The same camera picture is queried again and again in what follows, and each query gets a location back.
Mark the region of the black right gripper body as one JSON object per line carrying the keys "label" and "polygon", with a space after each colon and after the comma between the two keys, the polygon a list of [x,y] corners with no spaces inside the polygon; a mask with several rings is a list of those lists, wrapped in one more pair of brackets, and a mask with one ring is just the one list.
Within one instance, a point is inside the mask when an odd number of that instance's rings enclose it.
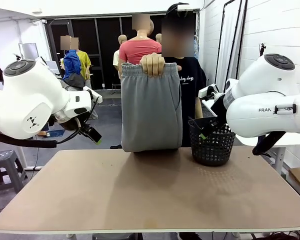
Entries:
{"label": "black right gripper body", "polygon": [[225,95],[221,95],[217,100],[215,100],[214,104],[211,107],[211,110],[216,114],[216,121],[220,125],[224,125],[227,123],[226,113],[227,108],[224,105],[224,97]]}

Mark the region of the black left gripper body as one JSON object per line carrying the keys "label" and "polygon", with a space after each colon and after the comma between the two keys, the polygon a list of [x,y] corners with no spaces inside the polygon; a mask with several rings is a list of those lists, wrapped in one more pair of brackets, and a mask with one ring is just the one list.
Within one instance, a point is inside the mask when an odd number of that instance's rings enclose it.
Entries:
{"label": "black left gripper body", "polygon": [[78,134],[83,135],[85,137],[89,137],[91,133],[92,133],[92,127],[88,123],[82,122]]}

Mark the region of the person's right hand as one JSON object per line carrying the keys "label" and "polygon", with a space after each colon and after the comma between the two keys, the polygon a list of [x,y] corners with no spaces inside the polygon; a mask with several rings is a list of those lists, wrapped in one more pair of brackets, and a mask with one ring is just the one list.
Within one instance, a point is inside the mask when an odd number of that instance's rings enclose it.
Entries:
{"label": "person's right hand", "polygon": [[143,72],[150,77],[157,77],[163,73],[165,60],[161,54],[152,53],[144,55],[139,64],[142,66]]}

